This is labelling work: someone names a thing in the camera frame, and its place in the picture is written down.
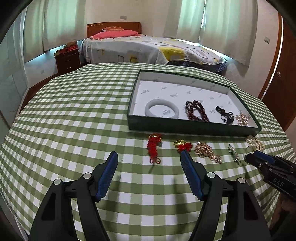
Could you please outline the red tassel gold charm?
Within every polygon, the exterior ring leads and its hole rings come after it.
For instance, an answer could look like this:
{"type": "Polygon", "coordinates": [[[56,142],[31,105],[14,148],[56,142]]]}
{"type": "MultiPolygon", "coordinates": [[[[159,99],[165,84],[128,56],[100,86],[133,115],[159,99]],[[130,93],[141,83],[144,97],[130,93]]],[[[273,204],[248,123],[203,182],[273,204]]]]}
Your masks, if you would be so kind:
{"type": "Polygon", "coordinates": [[[185,142],[184,140],[176,140],[174,142],[174,147],[177,148],[178,153],[182,151],[190,152],[193,145],[190,142],[185,142]]]}

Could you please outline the right window curtain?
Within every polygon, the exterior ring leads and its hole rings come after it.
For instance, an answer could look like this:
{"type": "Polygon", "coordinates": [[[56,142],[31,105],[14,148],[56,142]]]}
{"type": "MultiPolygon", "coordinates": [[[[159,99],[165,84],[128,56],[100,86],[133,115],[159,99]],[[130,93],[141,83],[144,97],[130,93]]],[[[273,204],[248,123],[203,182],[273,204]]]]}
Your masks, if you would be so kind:
{"type": "Polygon", "coordinates": [[[171,1],[164,36],[198,43],[249,66],[257,1],[171,1]]]}

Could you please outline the white jade bangle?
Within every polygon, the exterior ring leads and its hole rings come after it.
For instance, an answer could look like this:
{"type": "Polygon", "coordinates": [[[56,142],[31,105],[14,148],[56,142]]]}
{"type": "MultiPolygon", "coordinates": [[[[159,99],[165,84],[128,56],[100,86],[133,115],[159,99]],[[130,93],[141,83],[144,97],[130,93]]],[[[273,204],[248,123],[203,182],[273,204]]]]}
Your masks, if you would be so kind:
{"type": "Polygon", "coordinates": [[[164,99],[153,99],[145,106],[145,116],[156,118],[179,118],[179,109],[172,102],[164,99]]]}

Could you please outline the left window curtain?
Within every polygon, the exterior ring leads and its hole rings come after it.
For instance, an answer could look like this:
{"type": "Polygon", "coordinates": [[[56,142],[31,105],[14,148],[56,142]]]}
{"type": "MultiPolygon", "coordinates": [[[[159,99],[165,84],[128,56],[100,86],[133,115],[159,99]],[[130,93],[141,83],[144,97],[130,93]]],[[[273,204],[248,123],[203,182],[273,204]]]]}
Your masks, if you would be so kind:
{"type": "Polygon", "coordinates": [[[86,38],[86,1],[32,1],[23,29],[23,57],[29,62],[44,52],[86,38]]]}

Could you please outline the bed with patterned cover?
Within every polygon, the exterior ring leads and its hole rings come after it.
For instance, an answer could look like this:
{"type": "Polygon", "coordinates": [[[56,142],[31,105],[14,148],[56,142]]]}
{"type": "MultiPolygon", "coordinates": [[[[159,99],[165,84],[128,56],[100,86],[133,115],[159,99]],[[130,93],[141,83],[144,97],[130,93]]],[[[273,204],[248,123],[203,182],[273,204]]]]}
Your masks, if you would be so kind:
{"type": "Polygon", "coordinates": [[[199,45],[154,37],[130,36],[101,40],[84,39],[80,54],[88,63],[135,62],[151,64],[190,65],[220,72],[227,60],[199,45]]]}

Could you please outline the wall light switch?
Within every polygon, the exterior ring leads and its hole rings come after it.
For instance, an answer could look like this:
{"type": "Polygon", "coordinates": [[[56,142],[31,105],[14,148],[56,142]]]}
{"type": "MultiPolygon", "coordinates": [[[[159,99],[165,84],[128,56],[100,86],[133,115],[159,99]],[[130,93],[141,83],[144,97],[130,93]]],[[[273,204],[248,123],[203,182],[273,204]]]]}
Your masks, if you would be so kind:
{"type": "Polygon", "coordinates": [[[264,37],[264,41],[269,44],[270,43],[270,39],[268,37],[264,37]]]}

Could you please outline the dark wooden nightstand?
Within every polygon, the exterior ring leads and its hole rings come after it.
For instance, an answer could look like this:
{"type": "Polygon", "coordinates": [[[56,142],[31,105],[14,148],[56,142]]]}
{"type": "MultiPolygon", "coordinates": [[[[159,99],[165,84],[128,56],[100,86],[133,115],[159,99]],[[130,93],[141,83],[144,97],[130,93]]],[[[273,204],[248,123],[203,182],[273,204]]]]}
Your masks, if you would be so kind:
{"type": "Polygon", "coordinates": [[[54,53],[57,70],[60,75],[80,68],[78,48],[63,48],[54,53]]]}

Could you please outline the glass sliding wardrobe door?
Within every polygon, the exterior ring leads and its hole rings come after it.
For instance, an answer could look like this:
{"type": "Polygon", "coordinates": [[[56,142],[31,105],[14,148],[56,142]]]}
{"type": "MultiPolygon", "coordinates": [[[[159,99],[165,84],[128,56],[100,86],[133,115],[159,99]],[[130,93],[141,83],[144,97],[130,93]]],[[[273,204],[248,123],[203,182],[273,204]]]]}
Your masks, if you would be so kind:
{"type": "Polygon", "coordinates": [[[19,14],[1,42],[1,142],[29,88],[23,63],[23,22],[19,14]]]}

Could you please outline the window curtain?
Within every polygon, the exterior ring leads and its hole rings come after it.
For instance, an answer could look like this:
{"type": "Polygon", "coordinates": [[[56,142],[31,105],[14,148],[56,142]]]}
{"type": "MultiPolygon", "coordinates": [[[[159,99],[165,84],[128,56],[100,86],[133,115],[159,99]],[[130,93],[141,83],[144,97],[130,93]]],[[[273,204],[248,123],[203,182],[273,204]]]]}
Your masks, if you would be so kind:
{"type": "Polygon", "coordinates": [[[86,38],[86,1],[32,1],[23,29],[23,57],[29,62],[44,52],[86,38]]]}
{"type": "Polygon", "coordinates": [[[171,1],[164,36],[198,43],[249,66],[257,1],[171,1]]]}

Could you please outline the pink pillow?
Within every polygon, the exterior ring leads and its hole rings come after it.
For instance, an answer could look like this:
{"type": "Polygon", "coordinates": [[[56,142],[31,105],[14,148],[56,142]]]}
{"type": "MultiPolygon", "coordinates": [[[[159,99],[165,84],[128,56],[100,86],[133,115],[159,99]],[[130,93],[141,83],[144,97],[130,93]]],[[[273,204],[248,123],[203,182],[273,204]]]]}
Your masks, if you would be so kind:
{"type": "Polygon", "coordinates": [[[89,38],[92,40],[101,40],[107,38],[120,38],[120,37],[131,37],[131,36],[140,36],[137,31],[133,30],[122,30],[122,31],[106,31],[99,32],[89,38]]]}

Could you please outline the green checkered tablecloth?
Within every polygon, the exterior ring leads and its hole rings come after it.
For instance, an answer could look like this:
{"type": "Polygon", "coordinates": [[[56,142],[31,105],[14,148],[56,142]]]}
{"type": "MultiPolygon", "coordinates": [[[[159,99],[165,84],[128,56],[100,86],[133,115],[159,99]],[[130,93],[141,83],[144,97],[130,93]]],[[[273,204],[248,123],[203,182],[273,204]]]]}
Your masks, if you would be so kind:
{"type": "Polygon", "coordinates": [[[30,231],[55,179],[76,180],[115,151],[116,173],[106,197],[97,204],[110,239],[188,240],[202,203],[182,170],[173,145],[178,139],[210,145],[223,163],[200,162],[221,178],[245,178],[270,221],[278,191],[253,166],[234,163],[228,152],[232,145],[244,154],[243,138],[165,134],[158,151],[161,163],[150,163],[149,134],[130,131],[126,117],[140,70],[186,74],[236,87],[205,70],[140,63],[90,64],[52,79],[16,118],[1,145],[1,194],[20,226],[30,231]]]}

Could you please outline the brown wooden door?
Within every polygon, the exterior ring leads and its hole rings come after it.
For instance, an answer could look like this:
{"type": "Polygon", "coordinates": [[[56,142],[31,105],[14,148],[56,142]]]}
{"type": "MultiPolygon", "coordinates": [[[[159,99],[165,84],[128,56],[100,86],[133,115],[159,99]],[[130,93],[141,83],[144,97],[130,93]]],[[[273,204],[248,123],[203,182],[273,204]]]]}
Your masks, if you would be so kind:
{"type": "Polygon", "coordinates": [[[259,98],[284,131],[295,119],[295,36],[281,15],[272,66],[259,98]]]}

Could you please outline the red boxes on nightstand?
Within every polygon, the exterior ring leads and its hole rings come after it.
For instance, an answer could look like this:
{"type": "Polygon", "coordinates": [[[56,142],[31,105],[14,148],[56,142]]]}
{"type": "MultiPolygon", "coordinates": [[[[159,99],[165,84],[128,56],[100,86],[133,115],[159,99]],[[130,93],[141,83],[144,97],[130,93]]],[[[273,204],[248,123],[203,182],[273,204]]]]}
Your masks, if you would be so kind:
{"type": "Polygon", "coordinates": [[[69,52],[69,51],[72,51],[72,50],[75,50],[78,48],[78,45],[77,45],[77,41],[72,41],[72,42],[68,42],[63,49],[60,49],[60,50],[57,50],[55,52],[55,56],[56,55],[60,55],[60,54],[64,54],[66,52],[69,52]]]}

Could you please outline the dark green jewelry tray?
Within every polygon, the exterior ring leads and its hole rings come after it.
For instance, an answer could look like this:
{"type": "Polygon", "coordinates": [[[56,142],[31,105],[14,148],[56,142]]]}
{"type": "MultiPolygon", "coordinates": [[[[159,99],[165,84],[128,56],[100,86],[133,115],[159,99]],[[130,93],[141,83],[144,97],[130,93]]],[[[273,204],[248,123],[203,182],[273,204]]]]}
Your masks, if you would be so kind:
{"type": "Polygon", "coordinates": [[[130,130],[206,136],[247,137],[261,125],[238,92],[225,84],[163,71],[140,70],[130,98],[130,130]],[[164,99],[179,109],[179,118],[145,116],[145,106],[164,99]]]}

